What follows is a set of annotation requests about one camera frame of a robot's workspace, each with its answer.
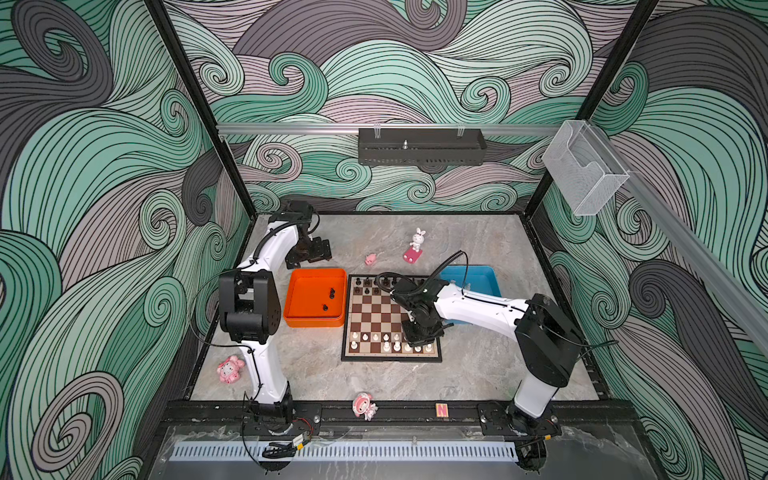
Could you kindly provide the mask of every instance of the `ventilation grille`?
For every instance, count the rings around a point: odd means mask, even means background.
[[[261,456],[269,442],[246,442],[251,455],[260,462],[270,460]],[[178,442],[170,456],[171,462],[210,461],[251,462],[242,442]],[[509,442],[355,442],[337,441],[330,444],[310,443],[292,458],[283,462],[517,462],[515,445]]]

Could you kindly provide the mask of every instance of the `black cable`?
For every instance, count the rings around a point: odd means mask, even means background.
[[[317,216],[317,219],[318,219],[317,221],[319,225],[320,215]],[[312,219],[310,218],[308,220],[294,220],[292,222],[286,222],[266,232],[266,235],[264,235],[264,238],[261,239],[259,244],[256,245],[256,249],[253,251],[253,259],[251,260],[251,265],[253,265],[256,262],[256,260],[259,259],[259,254],[261,253],[261,249],[264,248],[264,245],[266,245],[266,242],[269,241],[270,238],[274,237],[275,235],[277,235],[282,230],[285,230],[286,228],[296,227],[298,225],[303,225],[305,223],[309,225],[310,223],[312,223]]]
[[[309,235],[312,235],[313,233],[315,233],[315,230],[317,230],[317,227],[320,226],[320,214],[315,213],[315,215],[317,215],[317,223],[315,223],[315,227],[312,230],[307,232]]]

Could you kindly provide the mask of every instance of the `white bunny figurine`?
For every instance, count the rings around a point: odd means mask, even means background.
[[[414,252],[418,252],[422,248],[422,243],[424,243],[424,235],[426,235],[426,232],[424,230],[421,230],[419,228],[416,229],[416,235],[413,236],[413,241],[410,243],[411,247],[413,247]]]

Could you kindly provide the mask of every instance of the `clear plastic box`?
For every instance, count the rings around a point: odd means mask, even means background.
[[[563,122],[543,160],[577,217],[597,215],[629,178],[605,133],[583,120]]]

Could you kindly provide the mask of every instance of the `pink doll figurine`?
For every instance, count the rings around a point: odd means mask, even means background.
[[[219,372],[219,379],[225,383],[235,383],[240,378],[238,371],[245,366],[245,362],[237,355],[232,355],[216,369]]]

